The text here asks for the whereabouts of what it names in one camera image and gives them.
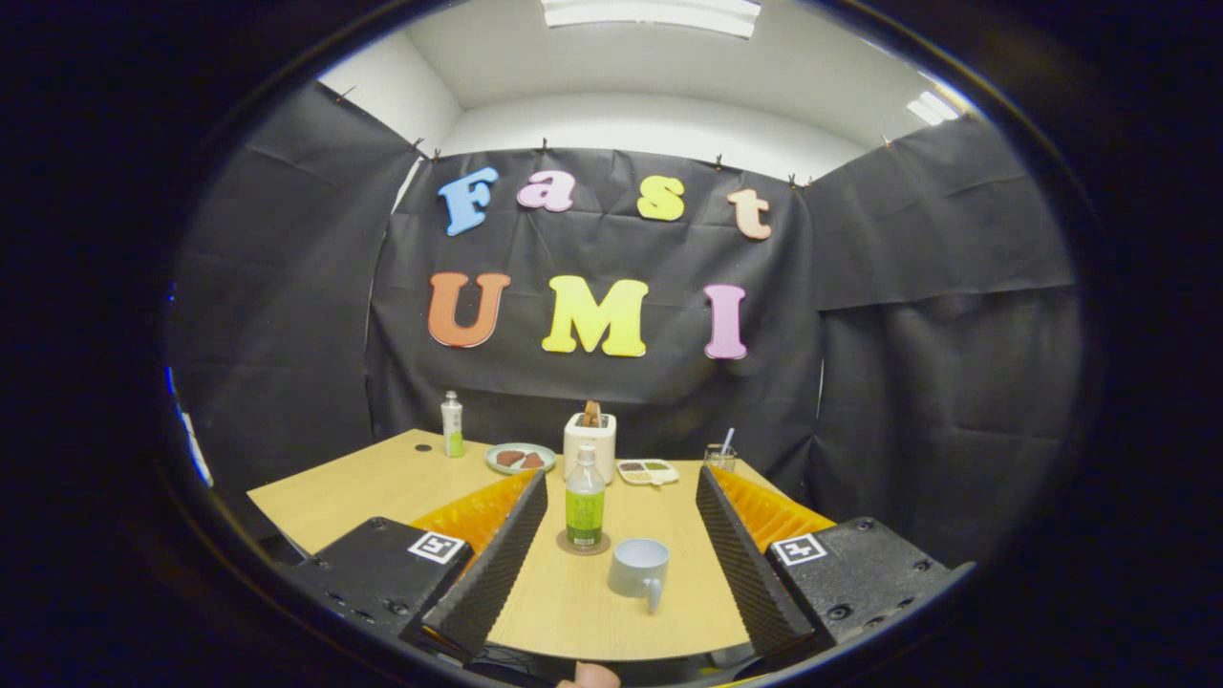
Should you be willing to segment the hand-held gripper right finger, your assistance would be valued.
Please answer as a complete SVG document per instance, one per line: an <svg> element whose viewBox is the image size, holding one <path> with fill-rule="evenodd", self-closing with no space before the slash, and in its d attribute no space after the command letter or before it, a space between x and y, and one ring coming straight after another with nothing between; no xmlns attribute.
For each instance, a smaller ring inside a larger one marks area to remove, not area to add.
<svg viewBox="0 0 1223 688"><path fill-rule="evenodd" d="M955 569L874 518L834 524L720 467L700 470L696 505L767 666L881 631L956 580Z"/></svg>

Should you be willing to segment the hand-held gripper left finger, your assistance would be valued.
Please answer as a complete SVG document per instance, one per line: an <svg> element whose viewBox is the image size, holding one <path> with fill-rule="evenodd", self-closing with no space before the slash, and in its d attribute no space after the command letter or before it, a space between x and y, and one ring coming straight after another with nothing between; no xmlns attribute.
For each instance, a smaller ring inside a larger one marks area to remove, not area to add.
<svg viewBox="0 0 1223 688"><path fill-rule="evenodd" d="M371 633L471 661L483 653L547 512L526 470L402 524L373 517L284 574Z"/></svg>

